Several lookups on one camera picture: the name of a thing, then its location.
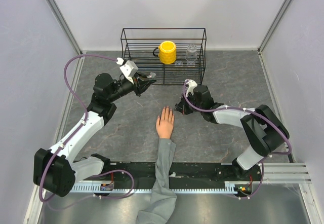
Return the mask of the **grey sleeved forearm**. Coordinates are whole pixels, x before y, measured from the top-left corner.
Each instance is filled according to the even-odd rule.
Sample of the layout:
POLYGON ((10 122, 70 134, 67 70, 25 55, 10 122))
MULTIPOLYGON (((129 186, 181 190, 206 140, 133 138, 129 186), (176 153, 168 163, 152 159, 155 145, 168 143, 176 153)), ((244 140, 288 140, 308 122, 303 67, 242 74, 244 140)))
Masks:
MULTIPOLYGON (((155 163, 155 183, 153 187, 170 189, 169 170, 171 168, 176 144, 170 139, 160 139, 158 143, 157 161, 155 163)), ((149 205, 140 210, 136 223, 167 223, 176 206, 177 195, 169 191, 152 191, 149 205)))

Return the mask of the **glitter nail polish bottle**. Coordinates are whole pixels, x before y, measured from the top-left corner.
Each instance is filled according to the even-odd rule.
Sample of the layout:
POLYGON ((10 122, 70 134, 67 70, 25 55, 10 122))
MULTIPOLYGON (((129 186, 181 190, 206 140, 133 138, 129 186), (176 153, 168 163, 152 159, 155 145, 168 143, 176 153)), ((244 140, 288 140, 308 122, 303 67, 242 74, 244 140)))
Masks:
POLYGON ((156 74, 155 74, 154 72, 151 72, 147 77, 148 77, 149 79, 154 79, 155 76, 156 76, 156 74))

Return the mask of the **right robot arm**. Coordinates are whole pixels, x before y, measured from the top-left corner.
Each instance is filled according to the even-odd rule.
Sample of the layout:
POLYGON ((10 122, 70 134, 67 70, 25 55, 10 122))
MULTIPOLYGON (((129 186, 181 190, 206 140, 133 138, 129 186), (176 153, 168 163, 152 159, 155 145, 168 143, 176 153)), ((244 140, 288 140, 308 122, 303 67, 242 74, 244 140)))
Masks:
POLYGON ((292 146, 289 133, 283 123, 267 105, 241 108, 217 103, 207 86, 194 80, 185 80, 181 101, 175 110, 184 115, 199 112, 205 121, 242 128, 250 146, 232 161, 232 174, 244 180, 250 170, 271 155, 289 155, 292 146))

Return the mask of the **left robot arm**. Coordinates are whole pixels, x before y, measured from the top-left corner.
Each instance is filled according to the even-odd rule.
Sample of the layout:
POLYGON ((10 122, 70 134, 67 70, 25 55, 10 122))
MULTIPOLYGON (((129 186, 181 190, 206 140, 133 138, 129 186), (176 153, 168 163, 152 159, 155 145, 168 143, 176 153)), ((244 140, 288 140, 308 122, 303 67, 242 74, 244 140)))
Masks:
POLYGON ((75 158, 86 143, 101 130, 116 111, 114 102, 135 93, 140 96, 156 82, 155 73, 135 73, 130 79, 115 80, 108 73, 96 76, 91 102, 80 121, 50 149, 40 148, 34 155, 33 182, 40 192, 47 190, 59 197, 66 196, 75 183, 96 176, 106 180, 111 175, 108 159, 93 154, 83 161, 75 158))

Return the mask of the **person's left hand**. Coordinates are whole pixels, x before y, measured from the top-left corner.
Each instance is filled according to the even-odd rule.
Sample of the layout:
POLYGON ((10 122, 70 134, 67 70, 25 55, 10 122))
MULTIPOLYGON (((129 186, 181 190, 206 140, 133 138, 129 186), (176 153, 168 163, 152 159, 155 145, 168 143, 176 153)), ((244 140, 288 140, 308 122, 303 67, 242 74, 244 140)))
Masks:
POLYGON ((175 115, 169 106, 162 109, 156 120, 156 131, 160 139, 171 139, 175 115))

